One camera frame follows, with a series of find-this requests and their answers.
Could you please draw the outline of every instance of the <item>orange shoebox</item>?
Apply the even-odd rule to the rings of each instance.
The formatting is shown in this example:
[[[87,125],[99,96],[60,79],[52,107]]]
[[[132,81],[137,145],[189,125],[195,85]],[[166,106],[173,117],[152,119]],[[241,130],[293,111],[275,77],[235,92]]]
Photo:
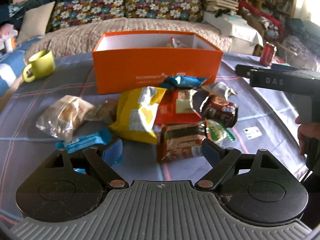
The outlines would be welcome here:
[[[173,37],[190,48],[169,48]],[[208,77],[215,81],[223,52],[191,32],[104,33],[92,52],[99,94],[158,86],[166,76]]]

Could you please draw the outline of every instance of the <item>coca-cola can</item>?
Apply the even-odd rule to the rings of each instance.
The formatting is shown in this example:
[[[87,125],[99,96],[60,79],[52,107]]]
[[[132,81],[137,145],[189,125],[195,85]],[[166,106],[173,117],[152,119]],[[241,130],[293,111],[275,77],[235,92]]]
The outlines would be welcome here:
[[[260,63],[261,65],[265,67],[269,67],[272,64],[272,60],[276,55],[277,47],[269,42],[266,42],[266,44],[263,47],[261,57],[260,57]]]

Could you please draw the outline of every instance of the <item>yellow mug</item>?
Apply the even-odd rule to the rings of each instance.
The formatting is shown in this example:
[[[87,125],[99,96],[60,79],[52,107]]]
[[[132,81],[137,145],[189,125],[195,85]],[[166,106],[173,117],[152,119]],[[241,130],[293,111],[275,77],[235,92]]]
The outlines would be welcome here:
[[[54,64],[54,58],[51,50],[42,50],[34,54],[29,59],[29,65],[27,65],[23,72],[22,78],[25,82],[31,82],[36,78],[44,78],[54,72],[56,66]],[[32,75],[28,77],[28,70],[31,71]]]

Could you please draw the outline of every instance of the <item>metal screw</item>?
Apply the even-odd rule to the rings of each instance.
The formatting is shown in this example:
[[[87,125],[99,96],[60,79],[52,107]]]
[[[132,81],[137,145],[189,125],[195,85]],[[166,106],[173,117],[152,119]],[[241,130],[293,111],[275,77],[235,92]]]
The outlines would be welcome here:
[[[209,188],[213,186],[213,182],[210,180],[203,179],[198,182],[198,186],[202,188]]]
[[[115,179],[110,182],[110,186],[114,188],[120,188],[120,187],[123,187],[124,185],[125,185],[125,182],[121,179]]]

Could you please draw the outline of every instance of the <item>beige quilt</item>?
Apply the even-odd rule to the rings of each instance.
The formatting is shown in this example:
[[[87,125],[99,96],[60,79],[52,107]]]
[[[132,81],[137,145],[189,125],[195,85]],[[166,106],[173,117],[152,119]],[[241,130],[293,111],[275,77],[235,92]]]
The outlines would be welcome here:
[[[175,20],[120,18],[97,23],[74,26],[48,33],[34,43],[26,52],[27,61],[35,53],[51,49],[54,57],[63,57],[91,52],[103,33],[133,30],[169,30],[194,32],[217,46],[229,51],[232,40],[224,37],[220,31],[209,24],[191,23]]]

